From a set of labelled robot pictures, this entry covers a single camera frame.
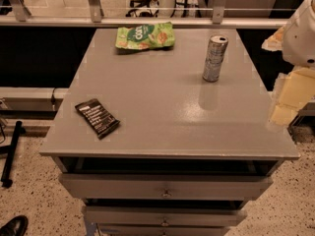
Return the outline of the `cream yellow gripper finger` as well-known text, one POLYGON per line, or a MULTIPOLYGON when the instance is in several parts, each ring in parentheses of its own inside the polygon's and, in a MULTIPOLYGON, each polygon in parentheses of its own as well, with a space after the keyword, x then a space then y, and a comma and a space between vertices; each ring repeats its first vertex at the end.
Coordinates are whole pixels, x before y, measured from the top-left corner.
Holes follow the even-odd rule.
POLYGON ((270 121, 288 126, 315 95, 315 69, 294 67, 288 74, 279 74, 272 94, 270 121))

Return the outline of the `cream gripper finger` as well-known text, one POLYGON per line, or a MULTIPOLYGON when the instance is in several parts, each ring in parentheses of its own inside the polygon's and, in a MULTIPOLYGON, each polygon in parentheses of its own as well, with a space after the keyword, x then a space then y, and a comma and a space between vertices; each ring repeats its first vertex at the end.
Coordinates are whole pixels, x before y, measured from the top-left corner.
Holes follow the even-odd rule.
POLYGON ((262 48, 267 51, 282 51, 283 50, 283 35, 284 27, 279 28, 271 36, 264 40, 262 48))

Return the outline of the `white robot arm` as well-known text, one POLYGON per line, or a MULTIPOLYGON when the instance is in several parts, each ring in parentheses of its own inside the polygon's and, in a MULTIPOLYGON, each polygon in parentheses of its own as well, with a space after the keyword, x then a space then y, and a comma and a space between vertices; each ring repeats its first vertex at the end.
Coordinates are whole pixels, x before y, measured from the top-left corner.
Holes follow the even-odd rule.
POLYGON ((288 126, 315 95, 315 0, 304 0, 286 24, 264 40, 262 48, 280 51, 293 65, 279 74, 273 89, 270 121, 288 126))

